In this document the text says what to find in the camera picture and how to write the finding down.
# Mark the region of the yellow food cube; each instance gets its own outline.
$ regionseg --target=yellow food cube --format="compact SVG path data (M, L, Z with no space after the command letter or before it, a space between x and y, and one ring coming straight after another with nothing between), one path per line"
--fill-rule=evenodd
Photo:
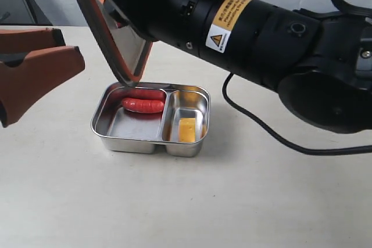
M181 118L179 136L180 142L195 142L196 141L196 119Z

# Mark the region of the warning triangle symbol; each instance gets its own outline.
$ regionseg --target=warning triangle symbol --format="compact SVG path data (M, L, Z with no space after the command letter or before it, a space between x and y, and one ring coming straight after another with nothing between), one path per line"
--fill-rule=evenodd
M222 35L215 35L210 37L212 41L217 45L220 46Z

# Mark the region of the metal compartment tray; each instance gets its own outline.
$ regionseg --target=metal compartment tray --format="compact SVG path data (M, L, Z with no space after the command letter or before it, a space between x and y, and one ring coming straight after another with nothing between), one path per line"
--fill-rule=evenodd
M91 121L91 128L112 151L153 153L165 145L168 154L194 157L201 150L209 129L210 95L200 87L142 82L136 89L162 91L162 113L140 114L124 110L121 100L133 90L119 82L108 87ZM195 118L195 142L178 140L181 118Z

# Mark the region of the red sausage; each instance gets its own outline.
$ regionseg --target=red sausage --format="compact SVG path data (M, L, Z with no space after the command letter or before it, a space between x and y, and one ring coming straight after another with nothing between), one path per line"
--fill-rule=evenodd
M131 89L128 93L128 97L134 99L143 99L143 100L161 100L165 101L165 93L159 90L151 89Z
M135 113L161 113L164 110L164 102L160 100L124 98L121 104L126 110Z

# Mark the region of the white table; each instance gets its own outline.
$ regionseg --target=white table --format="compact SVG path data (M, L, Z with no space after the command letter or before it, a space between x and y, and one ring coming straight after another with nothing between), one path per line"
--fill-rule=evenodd
M371 247L372 155L319 158L281 146L223 100L227 72L163 43L143 80L210 92L203 149L192 159L110 152L90 121L116 80L88 28L62 31L86 70L0 130L0 247ZM368 132L310 127L238 77L228 91L301 145L372 142Z

